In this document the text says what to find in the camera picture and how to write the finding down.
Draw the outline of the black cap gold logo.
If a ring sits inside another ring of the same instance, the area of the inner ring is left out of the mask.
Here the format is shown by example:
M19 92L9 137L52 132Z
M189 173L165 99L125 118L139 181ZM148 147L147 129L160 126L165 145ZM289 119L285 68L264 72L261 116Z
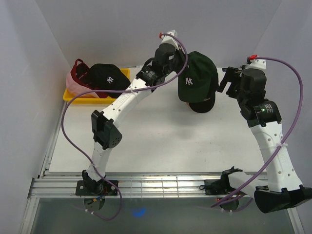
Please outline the black cap gold logo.
M215 92L207 94L202 102L188 103L188 105L196 113L207 113L211 111L215 105Z

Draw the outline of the dark green NY cap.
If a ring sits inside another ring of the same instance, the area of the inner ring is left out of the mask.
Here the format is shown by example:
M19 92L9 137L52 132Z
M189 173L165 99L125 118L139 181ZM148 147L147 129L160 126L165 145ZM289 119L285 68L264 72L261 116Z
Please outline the dark green NY cap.
M188 66L178 76L178 97L183 102L198 103L218 89L218 72L206 55L193 51L188 54Z

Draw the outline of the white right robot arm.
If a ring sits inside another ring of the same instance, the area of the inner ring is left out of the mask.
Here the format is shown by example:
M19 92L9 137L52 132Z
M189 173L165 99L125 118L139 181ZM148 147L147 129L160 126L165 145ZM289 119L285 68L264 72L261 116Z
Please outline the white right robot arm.
M267 78L262 70L239 70L228 67L219 85L226 95L237 100L241 115L247 121L259 146L264 165L253 176L232 167L222 172L220 180L212 183L208 191L225 194L213 206L223 206L250 196L263 213L294 208L312 198L312 190L303 186L292 165L283 135L281 115L275 102L265 97Z

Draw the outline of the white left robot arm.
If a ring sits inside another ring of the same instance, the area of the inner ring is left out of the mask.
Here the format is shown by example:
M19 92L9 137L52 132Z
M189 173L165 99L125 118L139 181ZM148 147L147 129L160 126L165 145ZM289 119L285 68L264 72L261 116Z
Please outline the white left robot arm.
M82 172L85 188L93 195L104 190L104 177L110 153L122 140L119 131L124 117L156 88L166 82L172 72L180 72L186 64L182 45L162 43L156 50L151 64L145 64L136 77L111 105L91 115L94 149L92 162Z

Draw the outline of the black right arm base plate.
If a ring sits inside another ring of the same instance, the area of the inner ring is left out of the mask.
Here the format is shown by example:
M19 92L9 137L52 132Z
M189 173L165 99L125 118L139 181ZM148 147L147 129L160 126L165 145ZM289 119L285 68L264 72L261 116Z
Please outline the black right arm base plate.
M226 179L204 180L204 184L199 186L200 190L204 190L206 195L227 195L235 190Z

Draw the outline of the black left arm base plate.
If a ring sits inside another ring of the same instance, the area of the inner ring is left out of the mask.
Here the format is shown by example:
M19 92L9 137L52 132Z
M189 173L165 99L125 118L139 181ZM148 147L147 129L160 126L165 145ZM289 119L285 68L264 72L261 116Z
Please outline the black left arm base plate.
M115 186L109 184L106 181L100 181L95 183L95 186L87 184L86 181L80 180L77 182L75 195L78 196L107 196L117 195Z

